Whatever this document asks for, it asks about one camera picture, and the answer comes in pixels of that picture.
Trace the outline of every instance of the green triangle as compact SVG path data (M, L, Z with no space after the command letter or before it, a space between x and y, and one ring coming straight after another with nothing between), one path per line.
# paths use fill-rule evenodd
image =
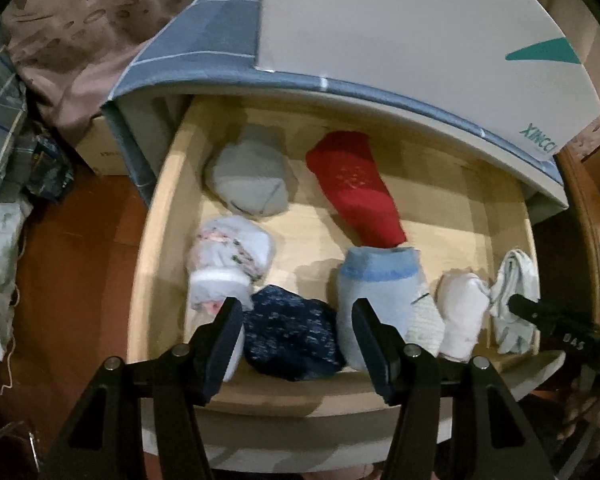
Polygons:
M569 44L567 38L556 38L555 40L541 41L533 45L526 46L507 54L507 61L520 60L544 60L544 61L562 61L564 63L580 64L577 54Z

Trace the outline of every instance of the cord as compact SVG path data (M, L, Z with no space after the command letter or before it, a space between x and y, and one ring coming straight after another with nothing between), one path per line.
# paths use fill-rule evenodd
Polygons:
M9 371L9 384L3 384L0 386L0 396L4 393L5 390L11 390L13 388L13 374L11 373L11 356L16 349L16 338L13 336L13 345L11 345L11 350L7 354L7 370Z

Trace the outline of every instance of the open drawer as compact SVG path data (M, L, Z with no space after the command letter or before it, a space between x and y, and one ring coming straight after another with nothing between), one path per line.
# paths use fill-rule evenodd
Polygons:
M202 183L214 150L234 140L244 123L273 127L284 138L290 174L289 210L259 224L277 244L266 283L336 306L335 274L354 245L346 226L304 163L306 152L332 130L369 134L382 179L394 197L408 244L420 250L432 293L443 272L471 269L493 282L504 254L520 248L535 260L518 181L465 146L442 140L430 126L380 111L317 104L299 95L199 96L171 146L146 221L134 279L127 359L155 358L188 339L186 254L198 226L227 214ZM501 371L530 355L499 355L486 316L474 353ZM539 336L533 344L538 351ZM289 383L261 375L246 362L222 386L211 410L263 416L325 416L385 408L368 375L343 371Z

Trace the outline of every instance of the blue sock cuff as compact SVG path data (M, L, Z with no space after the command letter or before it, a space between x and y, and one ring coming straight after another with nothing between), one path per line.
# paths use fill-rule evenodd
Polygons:
M362 282L403 280L419 272L420 259L413 247L352 247L340 267L341 276Z

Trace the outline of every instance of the green logo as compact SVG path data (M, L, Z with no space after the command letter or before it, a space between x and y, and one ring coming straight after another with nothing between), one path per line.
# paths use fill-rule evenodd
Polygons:
M532 123L529 123L529 126L526 127L525 130L521 130L520 133L546 153L549 153L557 146L557 144L551 140L551 137L546 136L540 128L533 126Z

